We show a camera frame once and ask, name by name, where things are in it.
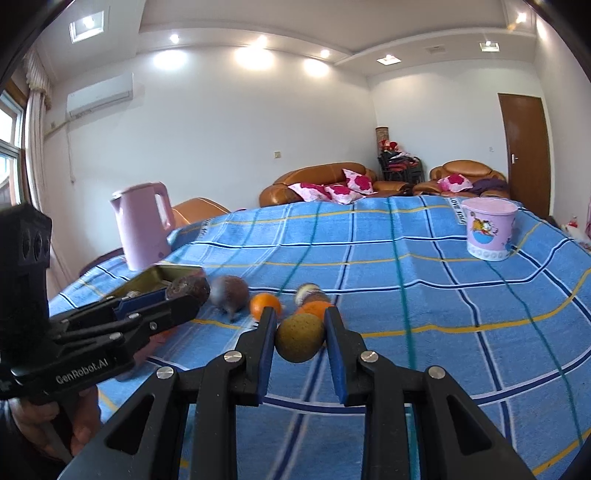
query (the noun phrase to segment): air conditioner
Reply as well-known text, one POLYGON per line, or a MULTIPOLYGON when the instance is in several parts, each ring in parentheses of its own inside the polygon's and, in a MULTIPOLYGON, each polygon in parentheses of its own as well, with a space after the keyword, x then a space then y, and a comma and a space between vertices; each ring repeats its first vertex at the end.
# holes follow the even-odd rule
POLYGON ((95 83, 68 95, 66 115, 68 120, 80 118, 97 108, 114 105, 134 98, 134 74, 124 73, 118 77, 95 83))

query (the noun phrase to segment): blue plaid blanket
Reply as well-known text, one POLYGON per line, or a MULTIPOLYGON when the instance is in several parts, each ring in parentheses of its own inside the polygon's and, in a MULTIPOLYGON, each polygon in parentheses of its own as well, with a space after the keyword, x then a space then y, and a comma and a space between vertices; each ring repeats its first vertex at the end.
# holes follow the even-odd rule
MULTIPOLYGON (((404 367, 445 367, 538 478, 557 479, 591 431, 591 259, 524 209, 505 261, 471 257, 465 230, 440 197, 293 203, 185 227, 166 261, 238 275, 253 293, 277 293, 288 314, 296 288, 318 284, 369 348, 404 367)), ((51 313, 135 274, 113 258, 52 300, 51 313)), ((207 303, 135 378, 99 386, 103 419, 158 365, 200 367, 252 325, 248 312, 230 324, 207 303)), ((337 402, 325 351, 299 365, 275 355, 265 404, 239 408, 237 430, 240 479, 360 476, 363 408, 337 402)), ((186 442, 182 478, 189 459, 186 442)))

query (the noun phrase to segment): window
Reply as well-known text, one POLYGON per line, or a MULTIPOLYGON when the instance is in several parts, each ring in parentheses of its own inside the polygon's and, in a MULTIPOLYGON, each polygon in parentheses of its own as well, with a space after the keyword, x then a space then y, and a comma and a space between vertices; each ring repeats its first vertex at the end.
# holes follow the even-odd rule
POLYGON ((23 118, 23 108, 6 92, 0 95, 0 209, 24 200, 23 118))

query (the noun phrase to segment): chair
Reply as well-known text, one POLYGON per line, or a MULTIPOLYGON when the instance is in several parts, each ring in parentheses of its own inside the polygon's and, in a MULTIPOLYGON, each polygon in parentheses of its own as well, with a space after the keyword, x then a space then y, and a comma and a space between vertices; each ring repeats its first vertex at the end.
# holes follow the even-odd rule
MULTIPOLYGON (((186 202, 173 207, 175 228, 190 225, 191 223, 201 222, 208 218, 217 217, 226 213, 230 213, 230 210, 212 200, 201 197, 187 200, 186 202)), ((80 270, 79 276, 84 275, 91 268, 113 257, 117 257, 118 255, 123 255, 122 248, 118 248, 107 254, 101 255, 98 258, 95 258, 92 262, 80 270)))
POLYGON ((484 163, 475 160, 454 160, 447 162, 441 167, 435 167, 429 172, 431 180, 421 182, 413 187, 413 195, 439 195, 442 197, 500 197, 508 199, 509 192, 503 190, 485 190, 482 194, 476 195, 471 192, 443 192, 437 181, 448 177, 454 173, 464 175, 472 183, 483 179, 499 179, 506 182, 505 176, 500 172, 493 170, 484 163))

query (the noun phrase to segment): pink electric kettle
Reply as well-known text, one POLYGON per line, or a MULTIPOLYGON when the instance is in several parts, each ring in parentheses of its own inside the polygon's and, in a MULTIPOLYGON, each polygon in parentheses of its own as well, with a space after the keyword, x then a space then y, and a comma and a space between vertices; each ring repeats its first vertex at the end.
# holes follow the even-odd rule
POLYGON ((170 254, 166 237, 174 229, 174 215, 164 183, 143 183, 115 192, 111 205, 130 270, 143 270, 170 254), (156 195, 164 204, 164 223, 156 195))

